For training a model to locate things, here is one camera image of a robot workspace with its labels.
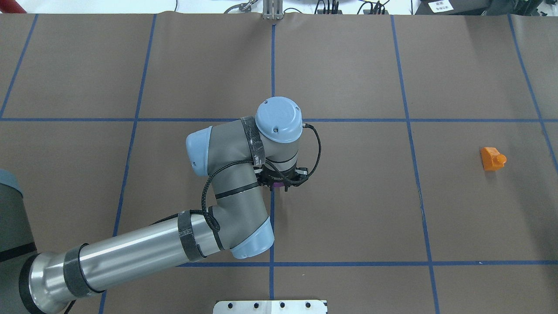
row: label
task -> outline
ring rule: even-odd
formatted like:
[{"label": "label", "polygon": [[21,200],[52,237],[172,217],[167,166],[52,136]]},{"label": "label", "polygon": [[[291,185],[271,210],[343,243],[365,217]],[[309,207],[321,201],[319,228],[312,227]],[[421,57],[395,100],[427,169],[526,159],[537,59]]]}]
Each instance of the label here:
[{"label": "label", "polygon": [[449,0],[429,2],[428,5],[430,6],[430,8],[432,9],[432,12],[434,12],[434,13],[446,12],[446,11],[453,10],[453,7],[451,6],[451,3],[450,3]]}]

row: cable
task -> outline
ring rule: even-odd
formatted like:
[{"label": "cable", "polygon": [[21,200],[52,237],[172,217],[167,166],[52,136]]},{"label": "cable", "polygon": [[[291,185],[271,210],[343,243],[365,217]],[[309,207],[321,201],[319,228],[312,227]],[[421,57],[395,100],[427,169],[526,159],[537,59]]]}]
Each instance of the cable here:
[{"label": "cable", "polygon": [[225,170],[228,167],[232,167],[232,166],[240,165],[240,164],[248,164],[248,163],[251,163],[252,161],[253,161],[252,159],[244,159],[244,160],[233,161],[232,163],[226,164],[226,165],[222,166],[221,168],[215,170],[209,176],[208,180],[205,182],[204,190],[201,193],[201,211],[191,211],[191,213],[201,213],[202,215],[204,215],[205,222],[207,222],[207,224],[211,228],[211,230],[213,230],[213,231],[221,230],[221,226],[219,226],[219,223],[217,222],[215,217],[213,217],[213,215],[209,214],[208,209],[207,209],[206,204],[205,204],[205,199],[207,197],[208,189],[209,189],[209,185],[211,184],[211,181],[213,180],[213,178],[215,178],[215,176],[217,174],[219,174],[221,171]]},{"label": "cable", "polygon": [[297,9],[297,8],[286,8],[285,10],[283,10],[283,13],[285,13],[287,10],[295,10],[295,11],[297,11],[297,12],[299,12],[299,13],[302,13],[302,12],[300,12],[300,10]]},{"label": "cable", "polygon": [[64,311],[64,314],[68,314],[70,313],[71,307],[74,306],[75,300],[73,300],[72,302],[70,302],[70,304],[68,305],[68,307],[66,308],[66,311]]},{"label": "cable", "polygon": [[314,14],[318,13],[318,5],[320,4],[320,2],[324,4],[323,11],[325,12],[325,1],[324,0],[318,0],[318,2],[316,2],[316,8],[314,9]]},{"label": "cable", "polygon": [[234,9],[239,9],[239,8],[240,8],[240,5],[239,5],[239,4],[235,4],[235,5],[233,5],[232,7],[226,9],[225,12],[223,12],[223,13],[224,13],[224,14],[227,14],[227,13],[229,13],[230,11],[232,11],[232,10],[234,10]]},{"label": "cable", "polygon": [[364,7],[364,5],[366,5],[367,3],[370,3],[370,11],[372,11],[372,9],[374,8],[374,2],[364,1],[360,8],[358,8],[357,14],[360,14],[360,10],[362,10],[362,7]]},{"label": "cable", "polygon": [[302,180],[291,180],[288,179],[284,174],[281,173],[281,171],[279,171],[279,169],[277,169],[277,167],[275,167],[274,164],[272,164],[269,160],[266,159],[266,165],[269,165],[275,172],[277,172],[279,174],[279,176],[281,177],[281,179],[291,183],[291,184],[303,184],[304,182],[308,181],[308,179],[310,179],[310,176],[314,173],[314,171],[316,171],[316,168],[318,167],[318,164],[320,163],[320,157],[321,157],[321,140],[320,140],[320,136],[318,135],[318,131],[316,131],[316,128],[313,125],[309,125],[308,123],[303,124],[304,128],[307,129],[311,129],[312,131],[314,131],[314,134],[316,135],[316,139],[318,141],[318,156],[316,157],[316,164],[314,165],[314,167],[312,168],[312,171],[308,174],[308,176],[305,179]]},{"label": "cable", "polygon": [[152,225],[154,225],[154,224],[156,224],[156,223],[159,223],[159,222],[171,220],[171,219],[176,218],[176,217],[178,217],[178,214],[177,214],[177,213],[176,213],[176,214],[173,214],[173,215],[170,215],[170,216],[168,216],[168,217],[165,217],[165,218],[163,218],[163,219],[157,220],[156,222],[150,224],[150,226],[152,226]]}]

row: grid line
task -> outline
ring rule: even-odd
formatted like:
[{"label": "grid line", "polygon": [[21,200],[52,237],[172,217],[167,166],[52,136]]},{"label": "grid line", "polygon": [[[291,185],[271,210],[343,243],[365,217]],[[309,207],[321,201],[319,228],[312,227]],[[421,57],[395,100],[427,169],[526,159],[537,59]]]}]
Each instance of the grid line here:
[{"label": "grid line", "polygon": [[[270,267],[271,262],[186,263],[179,268]],[[415,267],[415,266],[558,265],[558,260],[449,260],[449,261],[274,261],[274,267]]]},{"label": "grid line", "polygon": [[[139,85],[139,93],[138,93],[138,102],[136,105],[136,115],[134,117],[134,124],[132,126],[132,134],[130,136],[130,144],[128,146],[128,155],[126,156],[126,166],[124,167],[124,176],[122,178],[122,187],[120,190],[120,198],[118,200],[118,208],[116,210],[116,217],[114,219],[114,230],[112,232],[112,236],[115,237],[118,235],[118,226],[120,224],[120,215],[122,213],[122,204],[124,202],[124,190],[126,188],[126,180],[128,179],[128,171],[129,171],[129,163],[130,163],[130,157],[132,155],[132,149],[134,146],[134,139],[136,137],[136,128],[138,125],[138,119],[140,116],[140,109],[141,109],[141,100],[143,97],[143,87],[145,86],[145,79],[147,76],[147,67],[149,66],[149,56],[151,53],[151,44],[153,43],[153,33],[155,31],[155,22],[157,21],[157,14],[153,15],[153,20],[151,22],[151,32],[149,35],[149,42],[147,44],[147,52],[145,55],[145,63],[143,65],[143,74],[142,74],[142,78],[141,78],[141,84]],[[105,300],[107,299],[107,292],[103,292],[103,295],[101,296],[101,301],[99,304],[99,314],[103,314],[104,312],[104,304],[105,304]]]},{"label": "grid line", "polygon": [[[275,27],[273,24],[271,26],[271,97],[275,97]],[[270,221],[271,230],[275,230],[275,189],[271,189],[271,201],[270,201]],[[275,240],[270,248],[270,300],[275,299]]]},{"label": "grid line", "polygon": [[531,99],[533,100],[533,106],[535,107],[535,111],[537,112],[538,120],[541,124],[542,133],[545,137],[546,146],[548,146],[550,151],[550,156],[552,157],[552,161],[554,162],[554,168],[558,173],[558,162],[556,162],[556,155],[554,154],[554,150],[552,149],[552,145],[550,144],[549,135],[546,132],[545,122],[542,119],[541,110],[538,107],[537,98],[535,97],[535,93],[533,91],[533,86],[531,85],[531,80],[529,80],[529,75],[527,74],[527,69],[525,68],[525,64],[523,63],[523,57],[521,57],[521,51],[519,50],[519,44],[517,42],[516,31],[513,28],[513,20],[512,16],[508,14],[508,22],[509,22],[509,29],[512,31],[513,43],[516,46],[517,58],[519,59],[519,64],[521,65],[521,70],[523,71],[523,76],[525,76],[525,81],[527,83],[527,88],[529,89],[529,94],[531,94]]},{"label": "grid line", "polygon": [[401,86],[401,97],[403,98],[403,109],[405,110],[405,119],[407,122],[407,133],[409,136],[409,145],[411,147],[411,158],[413,161],[413,169],[415,171],[415,183],[418,190],[418,198],[420,200],[420,210],[422,214],[422,232],[424,234],[424,242],[426,246],[426,257],[428,258],[428,269],[430,272],[430,284],[432,286],[432,297],[434,299],[434,311],[436,314],[440,314],[440,306],[438,303],[438,292],[436,289],[436,278],[434,276],[434,266],[432,265],[432,253],[430,251],[430,238],[428,236],[428,225],[426,224],[426,213],[424,210],[424,201],[422,199],[422,190],[420,186],[419,168],[417,166],[416,154],[415,154],[415,143],[413,141],[413,134],[411,130],[411,118],[409,116],[409,108],[407,106],[407,94],[405,92],[405,83],[403,80],[403,70],[401,68],[401,58],[399,55],[399,46],[397,44],[397,31],[395,28],[395,19],[391,15],[391,29],[393,32],[393,45],[395,47],[395,56],[397,59],[397,70],[399,72],[399,83]]},{"label": "grid line", "polygon": [[[135,118],[0,118],[11,122],[133,122]],[[138,118],[138,122],[231,122],[238,118]],[[407,122],[406,118],[303,118],[304,122]],[[411,122],[441,123],[540,123],[540,119],[462,119],[462,118],[410,118]],[[558,119],[542,119],[555,123]]]},{"label": "grid line", "polygon": [[31,24],[31,28],[29,29],[29,34],[27,34],[27,39],[25,40],[25,44],[23,45],[23,49],[21,50],[20,58],[17,60],[16,69],[13,71],[12,80],[10,80],[9,82],[8,90],[6,91],[4,102],[2,103],[2,108],[0,108],[0,118],[2,118],[2,116],[4,115],[4,110],[6,110],[6,105],[8,105],[9,95],[12,93],[12,88],[14,83],[16,82],[17,73],[20,71],[23,57],[25,56],[25,52],[27,51],[27,47],[29,46],[29,42],[31,41],[31,36],[33,35],[33,30],[35,29],[35,24],[37,24],[38,18],[39,15],[35,14],[35,18],[33,19],[33,23]]}]

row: metal plate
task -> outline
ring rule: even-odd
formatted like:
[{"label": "metal plate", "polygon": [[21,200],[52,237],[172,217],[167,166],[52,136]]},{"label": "metal plate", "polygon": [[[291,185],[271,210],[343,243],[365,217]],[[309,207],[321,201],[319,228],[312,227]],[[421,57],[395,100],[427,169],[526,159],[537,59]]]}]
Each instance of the metal plate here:
[{"label": "metal plate", "polygon": [[327,314],[326,300],[255,300],[219,301],[213,314],[261,313],[261,314]]}]

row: orange plastic block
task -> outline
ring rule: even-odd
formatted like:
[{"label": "orange plastic block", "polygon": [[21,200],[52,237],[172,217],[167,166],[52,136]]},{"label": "orange plastic block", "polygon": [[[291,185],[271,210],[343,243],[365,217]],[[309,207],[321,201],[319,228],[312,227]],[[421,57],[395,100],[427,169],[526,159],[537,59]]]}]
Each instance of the orange plastic block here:
[{"label": "orange plastic block", "polygon": [[483,167],[485,171],[496,171],[504,167],[508,160],[506,156],[494,147],[483,147],[480,149],[480,155],[483,158]]}]

